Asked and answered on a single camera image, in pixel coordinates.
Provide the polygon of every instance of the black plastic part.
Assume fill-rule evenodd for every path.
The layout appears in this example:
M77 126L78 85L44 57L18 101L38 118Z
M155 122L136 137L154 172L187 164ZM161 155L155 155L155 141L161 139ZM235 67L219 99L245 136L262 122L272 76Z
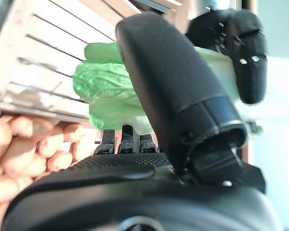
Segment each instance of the black plastic part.
M197 47L231 57L242 102L254 104L264 98L267 46L263 26L254 13L234 9L208 12L193 19L185 35Z
M152 141L140 141L139 142L139 153L157 153L158 148Z
M241 10L229 20L227 34L227 49L236 72L240 98L244 103L258 103L264 98L267 79L263 26L254 13Z
M202 14L190 22L185 35L197 47L226 53L219 42L224 38L224 26L235 12L234 9L227 9Z
M136 153L134 141L122 141L118 147L118 154Z
M10 203L1 230L82 231L116 227L134 216L154 218L168 231L282 230L262 193L248 187L181 184L162 156L166 158L96 155L52 173ZM100 166L105 159L111 160L109 167Z
M114 154L115 152L115 131L107 129L103 131L102 143L97 146L94 154Z
M227 132L236 134L229 136L230 148L245 143L246 127L230 99L193 44L171 24L142 13L119 22L116 36L134 89L177 172L208 138Z

